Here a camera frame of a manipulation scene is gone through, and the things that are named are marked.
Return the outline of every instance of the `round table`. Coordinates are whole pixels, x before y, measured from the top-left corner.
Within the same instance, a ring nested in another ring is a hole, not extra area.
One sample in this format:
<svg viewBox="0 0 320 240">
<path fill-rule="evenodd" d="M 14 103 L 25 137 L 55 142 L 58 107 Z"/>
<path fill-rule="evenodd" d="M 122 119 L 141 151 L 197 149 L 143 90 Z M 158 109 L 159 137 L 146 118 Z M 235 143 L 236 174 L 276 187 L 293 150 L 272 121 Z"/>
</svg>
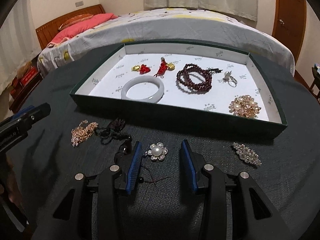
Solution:
<svg viewBox="0 0 320 240">
<path fill-rule="evenodd" d="M 111 120 L 81 112 L 69 92 L 116 45 L 94 49 L 81 59 L 48 74 L 32 92 L 24 106 L 51 105 L 51 114 L 36 123 L 24 141 L 8 154 L 15 164 L 23 206 L 31 223 L 41 220 L 48 206 L 65 185 L 82 172 L 91 176 L 113 164 L 120 142 L 102 145 L 92 136 L 79 147 L 71 145 L 71 130 L 82 120 L 106 126 Z M 319 162 L 320 108 L 316 99 L 290 72 L 261 56 L 255 60 L 268 76 L 285 112 L 288 127 L 274 140 L 251 138 L 201 138 L 186 134 L 154 130 L 127 124 L 124 132 L 140 141 L 143 149 L 163 142 L 169 152 L 165 160 L 144 160 L 154 179 L 170 176 L 156 185 L 143 183 L 135 194 L 120 197 L 121 216 L 127 239 L 197 239 L 202 219 L 204 196 L 187 189 L 180 172 L 179 149 L 187 139 L 193 151 L 223 172 L 237 175 L 249 172 L 279 210 L 294 239 L 308 228 L 320 210 Z M 241 142 L 259 154 L 262 166 L 254 169 L 241 160 L 231 148 Z M 150 174 L 141 169 L 145 179 Z M 228 203 L 228 214 L 231 204 Z M 231 216 L 228 216 L 228 239 L 231 239 Z M 96 239 L 94 228 L 93 239 Z"/>
</svg>

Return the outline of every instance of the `pillow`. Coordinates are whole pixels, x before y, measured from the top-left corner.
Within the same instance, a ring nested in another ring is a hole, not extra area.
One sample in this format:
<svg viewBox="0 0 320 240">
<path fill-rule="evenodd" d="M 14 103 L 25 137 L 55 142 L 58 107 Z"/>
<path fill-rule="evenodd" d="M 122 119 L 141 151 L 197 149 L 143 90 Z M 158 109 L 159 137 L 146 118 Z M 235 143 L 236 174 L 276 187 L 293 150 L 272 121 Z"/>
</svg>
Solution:
<svg viewBox="0 0 320 240">
<path fill-rule="evenodd" d="M 80 15 L 77 15 L 77 16 L 74 16 L 72 17 L 71 19 L 68 19 L 66 20 L 59 28 L 58 28 L 58 31 L 62 31 L 63 29 L 73 25 L 73 24 L 76 24 L 76 23 L 79 23 L 79 22 L 82 22 L 82 21 L 85 21 L 85 20 L 89 20 L 91 19 L 93 16 L 93 14 L 89 14 L 89 13 L 86 13 L 86 14 L 80 14 Z"/>
<path fill-rule="evenodd" d="M 47 48 L 52 48 L 62 42 L 65 42 L 74 36 L 83 33 L 86 30 L 92 29 L 97 25 L 100 25 L 108 20 L 118 18 L 113 13 L 101 13 L 91 17 L 91 19 L 83 22 L 76 23 L 68 28 L 65 28 L 59 32 L 52 41 L 47 45 Z"/>
</svg>

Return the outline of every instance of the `headboard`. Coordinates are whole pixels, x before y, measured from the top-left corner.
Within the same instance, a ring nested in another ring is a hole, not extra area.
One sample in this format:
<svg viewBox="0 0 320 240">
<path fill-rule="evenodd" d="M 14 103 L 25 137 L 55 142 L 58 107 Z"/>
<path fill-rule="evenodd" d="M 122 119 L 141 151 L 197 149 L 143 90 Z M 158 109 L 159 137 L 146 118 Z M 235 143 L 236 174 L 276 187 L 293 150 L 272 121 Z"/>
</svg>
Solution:
<svg viewBox="0 0 320 240">
<path fill-rule="evenodd" d="M 36 29 L 36 33 L 40 42 L 41 49 L 44 49 L 50 41 L 58 34 L 58 28 L 68 19 L 80 15 L 90 13 L 93 15 L 105 13 L 101 4 L 93 5 L 90 7 L 82 8 L 62 15 Z"/>
</svg>

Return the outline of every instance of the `door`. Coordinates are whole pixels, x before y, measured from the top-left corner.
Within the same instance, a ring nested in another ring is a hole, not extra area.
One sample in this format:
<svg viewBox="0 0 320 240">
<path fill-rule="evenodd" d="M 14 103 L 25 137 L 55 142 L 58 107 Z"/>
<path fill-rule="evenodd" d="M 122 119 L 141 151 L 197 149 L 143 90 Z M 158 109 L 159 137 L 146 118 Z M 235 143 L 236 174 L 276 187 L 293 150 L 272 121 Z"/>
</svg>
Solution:
<svg viewBox="0 0 320 240">
<path fill-rule="evenodd" d="M 277 0 L 273 35 L 297 62 L 306 28 L 306 0 Z"/>
</svg>

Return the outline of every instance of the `silver screw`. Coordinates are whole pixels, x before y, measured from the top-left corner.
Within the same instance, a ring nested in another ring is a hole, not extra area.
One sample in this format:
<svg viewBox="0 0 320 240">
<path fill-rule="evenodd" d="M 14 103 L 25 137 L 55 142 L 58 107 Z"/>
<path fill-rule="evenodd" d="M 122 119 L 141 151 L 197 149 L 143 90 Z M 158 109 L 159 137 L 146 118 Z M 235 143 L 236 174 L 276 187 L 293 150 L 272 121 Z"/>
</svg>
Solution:
<svg viewBox="0 0 320 240">
<path fill-rule="evenodd" d="M 117 170 L 119 170 L 119 166 L 118 166 L 118 165 L 112 165 L 112 166 L 110 167 L 110 170 L 111 170 L 111 171 L 117 171 Z"/>
<path fill-rule="evenodd" d="M 240 176 L 241 176 L 242 178 L 244 178 L 244 179 L 249 178 L 249 174 L 248 174 L 247 172 L 245 172 L 245 171 L 241 172 L 241 173 L 240 173 Z"/>
<path fill-rule="evenodd" d="M 78 174 L 76 174 L 75 179 L 81 180 L 81 179 L 83 179 L 83 177 L 84 177 L 84 175 L 82 173 L 78 173 Z"/>
<path fill-rule="evenodd" d="M 207 171 L 212 171 L 213 170 L 213 166 L 211 164 L 206 164 L 204 166 L 204 168 L 207 170 Z"/>
</svg>

